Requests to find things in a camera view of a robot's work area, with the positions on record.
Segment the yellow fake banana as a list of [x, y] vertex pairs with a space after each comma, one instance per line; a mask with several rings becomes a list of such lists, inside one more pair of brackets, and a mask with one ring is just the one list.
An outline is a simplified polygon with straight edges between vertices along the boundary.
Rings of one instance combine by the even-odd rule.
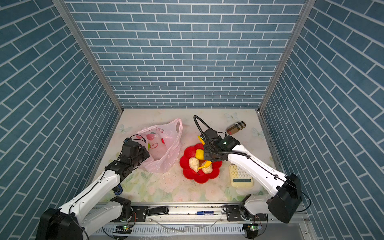
[[[205, 145], [205, 142], [203, 141], [203, 139], [198, 136], [198, 139], [200, 140], [200, 142], [202, 143], [202, 145], [204, 146]], [[210, 166], [212, 165], [212, 162], [211, 161], [206, 161], [205, 164], [203, 164], [201, 167], [199, 167], [199, 170], [200, 169], [204, 169], [204, 168], [209, 168]]]

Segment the yellow fake lemon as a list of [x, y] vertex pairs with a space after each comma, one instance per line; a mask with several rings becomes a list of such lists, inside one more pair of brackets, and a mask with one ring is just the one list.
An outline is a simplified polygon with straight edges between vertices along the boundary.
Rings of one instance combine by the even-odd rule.
[[195, 152], [195, 157], [196, 157], [199, 161], [203, 161], [203, 160], [204, 160], [204, 150], [202, 150], [202, 149], [197, 149], [196, 152]]

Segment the beige fake potato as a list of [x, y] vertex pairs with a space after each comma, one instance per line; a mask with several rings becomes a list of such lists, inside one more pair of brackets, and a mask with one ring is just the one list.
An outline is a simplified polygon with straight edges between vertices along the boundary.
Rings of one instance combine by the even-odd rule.
[[197, 158], [189, 158], [189, 167], [197, 173], [199, 171], [200, 161]]
[[201, 168], [201, 170], [203, 171], [204, 174], [210, 174], [213, 172], [213, 165], [210, 165], [210, 166], [205, 167], [205, 168]]

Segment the pink plastic bag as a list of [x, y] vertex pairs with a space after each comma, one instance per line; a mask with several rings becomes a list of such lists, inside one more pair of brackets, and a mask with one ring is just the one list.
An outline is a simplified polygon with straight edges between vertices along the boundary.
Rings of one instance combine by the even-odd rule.
[[168, 124], [151, 126], [136, 133], [133, 139], [143, 144], [150, 154], [140, 168], [149, 173], [168, 172], [179, 158], [182, 132], [183, 123], [178, 118]]

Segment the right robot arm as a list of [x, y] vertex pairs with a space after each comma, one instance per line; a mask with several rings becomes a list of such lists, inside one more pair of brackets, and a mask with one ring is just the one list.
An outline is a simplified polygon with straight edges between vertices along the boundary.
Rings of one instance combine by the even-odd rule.
[[260, 183], [271, 196], [265, 200], [269, 212], [288, 224], [303, 200], [301, 181], [295, 174], [286, 175], [262, 162], [232, 136], [224, 138], [209, 128], [200, 135], [204, 143], [205, 160], [228, 161], [240, 167]]

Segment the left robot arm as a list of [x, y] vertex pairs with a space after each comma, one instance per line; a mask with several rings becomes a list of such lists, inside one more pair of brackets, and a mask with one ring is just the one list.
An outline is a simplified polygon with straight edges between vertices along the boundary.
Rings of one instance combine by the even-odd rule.
[[130, 221], [135, 213], [131, 201], [122, 197], [112, 198], [96, 212], [90, 211], [110, 190], [122, 193], [120, 183], [149, 157], [148, 150], [139, 144], [123, 148], [118, 160], [106, 166], [90, 186], [59, 208], [49, 208], [42, 214], [36, 238], [87, 240], [112, 220]]

